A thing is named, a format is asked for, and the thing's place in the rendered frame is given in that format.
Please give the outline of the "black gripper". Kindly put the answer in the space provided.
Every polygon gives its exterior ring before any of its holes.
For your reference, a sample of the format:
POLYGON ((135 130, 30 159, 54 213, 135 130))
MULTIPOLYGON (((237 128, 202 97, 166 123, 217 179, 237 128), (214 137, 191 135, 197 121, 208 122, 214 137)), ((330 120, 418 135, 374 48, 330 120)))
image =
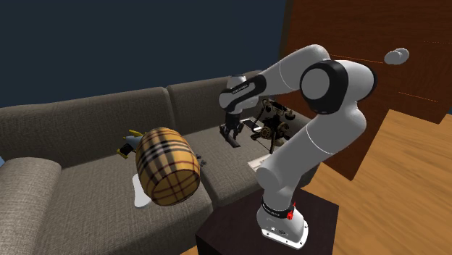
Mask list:
POLYGON ((240 118, 241 114, 227 112, 225 115, 225 125, 220 125, 219 127, 220 134, 233 148, 240 147, 240 144, 236 141, 238 134, 243 129, 240 118))

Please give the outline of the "white smartphone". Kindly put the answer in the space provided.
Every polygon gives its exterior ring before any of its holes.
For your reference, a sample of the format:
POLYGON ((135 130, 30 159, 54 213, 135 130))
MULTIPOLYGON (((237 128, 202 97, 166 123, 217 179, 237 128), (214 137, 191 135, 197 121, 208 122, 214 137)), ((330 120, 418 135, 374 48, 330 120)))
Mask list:
POLYGON ((262 129, 262 127, 260 125, 258 125, 256 121, 251 120, 249 118, 241 120, 240 122, 243 123, 246 127, 248 127, 253 132, 259 132, 262 129))

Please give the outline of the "black and brass antique telephone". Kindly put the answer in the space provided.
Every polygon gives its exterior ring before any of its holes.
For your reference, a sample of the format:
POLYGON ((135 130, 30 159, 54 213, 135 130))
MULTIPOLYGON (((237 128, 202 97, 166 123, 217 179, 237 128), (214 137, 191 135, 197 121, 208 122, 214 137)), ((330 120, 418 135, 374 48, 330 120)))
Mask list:
POLYGON ((251 135, 250 138, 254 141, 258 138, 271 140, 269 153, 272 154, 276 146, 284 144, 284 142, 281 141, 281 138, 285 138, 286 140, 290 138, 287 135, 287 131, 290 129, 289 125, 288 123, 283 122, 280 118, 285 117, 287 120, 294 120, 296 116, 291 109, 271 99, 263 99, 261 104, 261 111, 256 120, 253 121, 253 124, 257 123, 264 112, 274 112, 274 115, 262 120, 261 122, 264 125, 263 128, 260 131, 252 130, 254 134, 251 135))

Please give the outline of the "plaid cylinder pillow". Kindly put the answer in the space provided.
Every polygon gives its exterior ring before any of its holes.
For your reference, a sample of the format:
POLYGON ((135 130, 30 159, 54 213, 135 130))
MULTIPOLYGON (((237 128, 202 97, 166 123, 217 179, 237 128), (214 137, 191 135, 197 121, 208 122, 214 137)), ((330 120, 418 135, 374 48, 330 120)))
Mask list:
POLYGON ((201 166, 179 132, 158 127, 143 135, 135 163, 143 192, 157 205, 173 206, 190 198, 201 182, 201 166))

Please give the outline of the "dark robot stand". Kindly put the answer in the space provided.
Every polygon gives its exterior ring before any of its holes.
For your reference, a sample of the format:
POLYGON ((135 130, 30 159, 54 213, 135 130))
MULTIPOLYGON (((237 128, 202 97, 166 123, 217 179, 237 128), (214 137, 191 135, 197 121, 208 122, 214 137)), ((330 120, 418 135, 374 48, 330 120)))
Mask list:
POLYGON ((294 193, 296 208, 309 226, 296 250, 261 233, 256 213, 264 190, 216 208, 196 233, 198 255, 332 255, 339 206, 304 190, 294 193))

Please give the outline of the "yellow and blue toy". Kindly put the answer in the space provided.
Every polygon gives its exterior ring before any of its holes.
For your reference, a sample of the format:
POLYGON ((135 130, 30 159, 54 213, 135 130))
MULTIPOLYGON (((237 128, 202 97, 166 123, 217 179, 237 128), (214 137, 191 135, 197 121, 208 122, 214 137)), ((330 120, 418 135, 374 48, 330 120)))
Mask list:
POLYGON ((142 137, 146 133, 140 133, 136 130, 128 130, 129 136, 124 136, 125 144, 116 150, 116 153, 119 154, 124 159, 128 158, 128 154, 130 152, 136 152, 138 144, 140 143, 142 137))

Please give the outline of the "white flat object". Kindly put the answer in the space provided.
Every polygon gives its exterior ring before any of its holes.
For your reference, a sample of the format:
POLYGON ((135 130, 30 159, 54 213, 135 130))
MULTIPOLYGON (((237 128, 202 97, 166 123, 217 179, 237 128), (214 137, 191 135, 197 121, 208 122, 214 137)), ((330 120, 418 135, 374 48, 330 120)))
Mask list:
POLYGON ((151 198, 145 194, 137 174, 134 174, 132 182, 135 194, 134 206, 140 209, 151 203, 151 198))

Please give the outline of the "grey-brown fabric sofa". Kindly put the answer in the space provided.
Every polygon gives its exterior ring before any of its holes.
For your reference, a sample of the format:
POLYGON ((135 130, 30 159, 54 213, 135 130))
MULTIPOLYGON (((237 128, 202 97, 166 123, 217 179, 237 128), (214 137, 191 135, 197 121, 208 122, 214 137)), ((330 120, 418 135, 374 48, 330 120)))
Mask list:
POLYGON ((49 104, 0 108, 0 255, 180 255, 218 206, 259 188, 248 163, 265 154, 219 134, 226 78, 49 104), (135 207, 134 158, 116 154, 128 130, 179 132, 206 164, 174 206, 135 207))

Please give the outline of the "brown wooden door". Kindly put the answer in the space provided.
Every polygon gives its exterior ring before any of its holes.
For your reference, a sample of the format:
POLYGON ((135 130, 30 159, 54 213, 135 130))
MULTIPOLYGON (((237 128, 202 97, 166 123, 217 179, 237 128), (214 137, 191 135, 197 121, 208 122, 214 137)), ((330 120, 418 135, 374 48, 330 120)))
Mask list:
POLYGON ((280 56, 313 43, 377 73, 366 131, 325 161, 349 180, 389 110, 438 124, 452 106, 452 0, 286 0, 280 56))

